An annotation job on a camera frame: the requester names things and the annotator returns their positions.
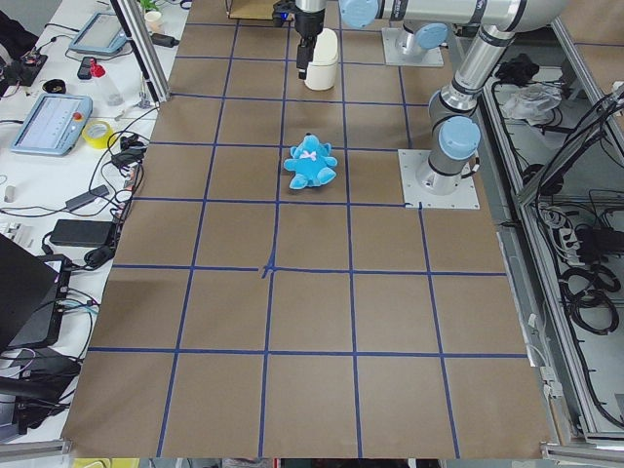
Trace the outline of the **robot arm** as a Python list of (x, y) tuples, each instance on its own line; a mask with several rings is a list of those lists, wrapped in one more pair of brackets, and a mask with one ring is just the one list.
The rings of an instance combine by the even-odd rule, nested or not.
[[(274, 6), (274, 18), (292, 15), (300, 35), (296, 67), (298, 77), (307, 76), (314, 56), (317, 37), (324, 27), (325, 1), (288, 1)], [(353, 28), (363, 28), (383, 16), (381, 1), (341, 1), (339, 12), (343, 21)], [(441, 67), (444, 65), (441, 46), (447, 41), (449, 28), (441, 22), (425, 22), (407, 18), (407, 3), (399, 1), (391, 9), (390, 19), (400, 20), (400, 28), (384, 27), (382, 42), (385, 62), (390, 65)]]
[(435, 195), (459, 185), (462, 170), (476, 152), (481, 130), (471, 115), (477, 98), (503, 53), (519, 32), (549, 24), (566, 1), (341, 1), (342, 19), (356, 28), (373, 20), (422, 20), (476, 24), (479, 29), (452, 80), (432, 95), (429, 116), (432, 149), (415, 171), (417, 181)]

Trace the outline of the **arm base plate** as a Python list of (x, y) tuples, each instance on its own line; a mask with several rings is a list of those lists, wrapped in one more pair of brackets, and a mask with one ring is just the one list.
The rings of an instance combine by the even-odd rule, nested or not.
[(429, 166), (429, 150), (399, 149), (404, 205), (411, 209), (478, 210), (480, 203), (472, 168), (459, 175), (440, 175)]
[(444, 39), (438, 33), (423, 29), (408, 32), (402, 28), (385, 27), (381, 30), (386, 65), (412, 67), (442, 67), (441, 45)]

